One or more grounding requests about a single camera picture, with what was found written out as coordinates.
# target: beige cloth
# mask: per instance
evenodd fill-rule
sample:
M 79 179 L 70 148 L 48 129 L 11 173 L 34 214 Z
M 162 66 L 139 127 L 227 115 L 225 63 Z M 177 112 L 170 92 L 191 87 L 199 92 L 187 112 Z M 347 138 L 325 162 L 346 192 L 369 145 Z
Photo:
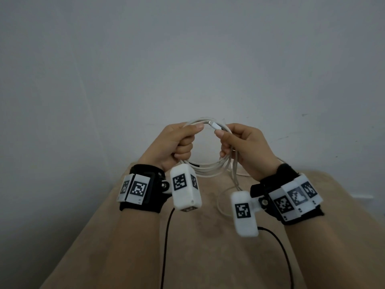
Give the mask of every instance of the beige cloth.
M 385 288 L 385 229 L 328 174 L 304 171 L 324 199 L 322 209 L 331 226 L 357 258 L 372 288 Z M 44 282 L 48 288 L 94 288 L 119 218 L 116 198 L 123 176 L 104 203 L 84 227 L 55 270 Z M 164 287 L 181 288 L 284 288 L 290 287 L 286 261 L 277 241 L 261 231 L 257 238 L 241 238 L 232 218 L 216 209 L 216 197 L 232 186 L 227 174 L 199 178 L 203 206 L 184 213 L 175 211 L 171 219 L 167 247 Z M 255 181 L 239 177 L 249 189 Z M 220 198 L 230 211 L 228 197 Z M 172 198 L 161 212 L 161 248 Z M 294 253 L 281 223 L 264 212 L 256 214 L 257 223 L 272 230 L 281 239 L 289 255 L 295 288 L 306 288 Z

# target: white plastic housing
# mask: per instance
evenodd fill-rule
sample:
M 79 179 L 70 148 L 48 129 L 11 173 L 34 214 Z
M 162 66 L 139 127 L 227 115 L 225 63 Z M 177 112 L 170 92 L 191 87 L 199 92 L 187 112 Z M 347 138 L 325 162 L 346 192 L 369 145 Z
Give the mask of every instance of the white plastic housing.
M 253 203 L 248 191 L 235 191 L 231 194 L 231 207 L 235 230 L 242 237 L 258 236 L 257 221 Z
M 189 164 L 181 164 L 170 171 L 172 199 L 177 210 L 189 212 L 202 207 L 202 198 L 195 171 Z

